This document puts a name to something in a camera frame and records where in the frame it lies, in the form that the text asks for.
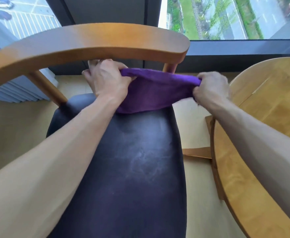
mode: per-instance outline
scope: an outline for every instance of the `purple towel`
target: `purple towel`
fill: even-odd
[[[193,89],[201,83],[195,76],[143,68],[125,68],[121,74],[137,77],[129,85],[125,100],[116,110],[122,114],[169,107],[181,99],[193,97]]]

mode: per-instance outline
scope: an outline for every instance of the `forearm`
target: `forearm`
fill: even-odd
[[[250,170],[290,217],[290,138],[228,100],[213,102],[209,111]]]
[[[98,97],[67,125],[0,170],[0,237],[46,237],[70,202],[116,108]]]

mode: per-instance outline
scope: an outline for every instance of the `person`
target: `person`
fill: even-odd
[[[52,231],[127,96],[133,78],[121,76],[124,64],[93,60],[89,66],[83,74],[96,100],[0,170],[0,237],[46,237]],[[193,90],[195,100],[219,121],[242,159],[290,217],[290,138],[235,106],[225,76],[217,72],[198,76],[202,82]]]

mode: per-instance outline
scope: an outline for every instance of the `window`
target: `window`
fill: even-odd
[[[290,39],[290,0],[162,0],[159,27],[190,40]]]
[[[46,0],[0,0],[0,22],[18,39],[61,27]]]

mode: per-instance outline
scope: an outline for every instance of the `round wooden table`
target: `round wooden table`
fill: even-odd
[[[290,58],[258,63],[238,75],[230,87],[237,106],[290,137]],[[245,235],[290,238],[290,219],[246,166],[218,122],[211,143],[224,200]]]

